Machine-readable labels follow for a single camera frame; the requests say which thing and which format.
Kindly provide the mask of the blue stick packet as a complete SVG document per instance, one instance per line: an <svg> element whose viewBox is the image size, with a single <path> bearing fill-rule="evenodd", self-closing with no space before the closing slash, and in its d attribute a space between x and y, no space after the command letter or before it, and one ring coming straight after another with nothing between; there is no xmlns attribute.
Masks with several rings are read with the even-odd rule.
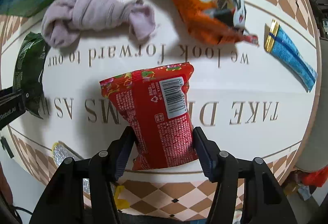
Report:
<svg viewBox="0 0 328 224"><path fill-rule="evenodd" d="M302 81L307 92L312 91L317 72L304 60L292 39L275 19L271 21L264 49L291 69Z"/></svg>

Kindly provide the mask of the dark green snack bag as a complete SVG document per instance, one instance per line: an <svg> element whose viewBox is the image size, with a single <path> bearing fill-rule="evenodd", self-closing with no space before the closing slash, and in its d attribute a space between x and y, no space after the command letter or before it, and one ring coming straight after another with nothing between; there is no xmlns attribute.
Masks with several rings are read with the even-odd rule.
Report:
<svg viewBox="0 0 328 224"><path fill-rule="evenodd" d="M37 118L41 118L42 77L49 50L40 33L28 33L19 49L13 75L13 90L22 92L25 109Z"/></svg>

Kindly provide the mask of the red snack bag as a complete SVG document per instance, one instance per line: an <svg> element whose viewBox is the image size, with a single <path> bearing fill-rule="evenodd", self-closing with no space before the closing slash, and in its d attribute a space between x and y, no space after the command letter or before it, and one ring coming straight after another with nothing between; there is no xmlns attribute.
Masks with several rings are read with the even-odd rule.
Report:
<svg viewBox="0 0 328 224"><path fill-rule="evenodd" d="M101 94L133 128L133 170L176 167L197 159L187 109L188 63L137 70L100 81Z"/></svg>

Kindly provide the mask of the lilac cloth bundle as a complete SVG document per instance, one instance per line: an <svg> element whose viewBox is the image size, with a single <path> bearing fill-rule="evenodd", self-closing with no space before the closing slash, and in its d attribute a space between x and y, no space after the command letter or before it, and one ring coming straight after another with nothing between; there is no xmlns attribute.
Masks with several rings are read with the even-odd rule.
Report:
<svg viewBox="0 0 328 224"><path fill-rule="evenodd" d="M103 31L127 24L138 41L156 28L155 13L143 0L54 0L44 14L41 34L53 48L68 47L81 31Z"/></svg>

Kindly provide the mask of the red plastic bag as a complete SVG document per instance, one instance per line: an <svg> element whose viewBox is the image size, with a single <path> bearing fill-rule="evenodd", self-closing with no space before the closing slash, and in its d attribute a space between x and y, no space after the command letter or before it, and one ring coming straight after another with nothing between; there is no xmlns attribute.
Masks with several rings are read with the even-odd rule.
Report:
<svg viewBox="0 0 328 224"><path fill-rule="evenodd" d="M302 174L301 181L306 186L322 187L328 178L328 167L319 171Z"/></svg>

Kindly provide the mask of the orange snack bag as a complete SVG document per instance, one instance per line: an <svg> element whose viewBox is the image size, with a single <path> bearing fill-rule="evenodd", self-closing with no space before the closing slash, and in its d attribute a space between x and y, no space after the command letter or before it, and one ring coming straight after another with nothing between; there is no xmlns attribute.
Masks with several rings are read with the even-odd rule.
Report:
<svg viewBox="0 0 328 224"><path fill-rule="evenodd" d="M188 33L208 45L259 43L246 29L244 0L173 0Z"/></svg>

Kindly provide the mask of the patterned tablecloth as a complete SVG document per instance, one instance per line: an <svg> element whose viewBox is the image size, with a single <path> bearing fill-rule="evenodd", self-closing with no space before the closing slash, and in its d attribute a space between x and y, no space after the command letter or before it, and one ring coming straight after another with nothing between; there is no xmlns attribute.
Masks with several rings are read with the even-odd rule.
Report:
<svg viewBox="0 0 328 224"><path fill-rule="evenodd" d="M245 0L247 28L259 45L205 46L189 36L172 0L145 0L157 28L144 45L124 27L84 33L67 53L52 49L44 66L40 118L25 113L3 130L15 160L37 181L51 182L59 162L52 153L68 147L88 159L105 150L128 126L100 81L142 70L142 118L159 130L164 146L170 131L183 134L189 114L209 140L234 157L261 157L279 182L292 170L310 133L319 85L306 91L301 81L264 43L273 20L296 43L302 56L320 68L319 35L309 0Z"/></svg>

